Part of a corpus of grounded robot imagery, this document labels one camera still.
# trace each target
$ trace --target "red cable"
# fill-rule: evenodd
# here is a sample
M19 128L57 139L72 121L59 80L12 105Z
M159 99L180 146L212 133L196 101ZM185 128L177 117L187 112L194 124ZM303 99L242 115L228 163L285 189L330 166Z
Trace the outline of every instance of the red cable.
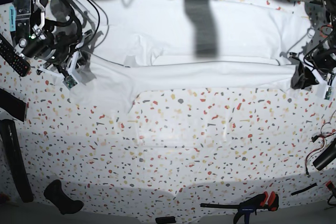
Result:
M325 139L326 139L326 138L325 138L324 136L322 136L321 138L323 138L323 144L321 145L321 147L318 148L318 149L315 149L315 150L311 151L311 152L307 155L306 160L305 160L305 162L304 162L304 167L305 167L305 169L306 169L306 174L307 174L307 175L309 175L309 173L308 173L308 168L307 168L308 157L310 156L310 154L312 154L312 153L314 153L314 152L317 152L317 151L323 149L324 146L325 146Z

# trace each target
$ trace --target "black remote control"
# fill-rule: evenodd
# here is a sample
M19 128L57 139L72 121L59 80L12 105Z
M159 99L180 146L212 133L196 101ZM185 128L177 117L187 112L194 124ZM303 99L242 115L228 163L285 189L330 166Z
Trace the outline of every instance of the black remote control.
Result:
M13 46L1 34L0 55L21 77L30 71L30 64L14 52Z

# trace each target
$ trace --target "speckled table surface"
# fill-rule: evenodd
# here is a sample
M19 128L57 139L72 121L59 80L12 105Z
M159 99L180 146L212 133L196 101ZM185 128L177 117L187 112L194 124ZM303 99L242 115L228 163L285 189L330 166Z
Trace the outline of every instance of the speckled table surface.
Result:
M0 6L1 32L10 40L8 8ZM336 176L335 162L322 172L309 163L304 172L306 155L320 145L311 136L336 109L314 89L297 98L266 89L145 92L129 114L111 115L103 104L72 103L47 74L20 78L3 60L0 87L28 103L16 127L36 202L50 204L43 191L60 178L84 211L182 223L234 212L202 202L237 204L264 191L278 193L281 208L325 200L325 183ZM14 200L3 152L0 162L0 191Z

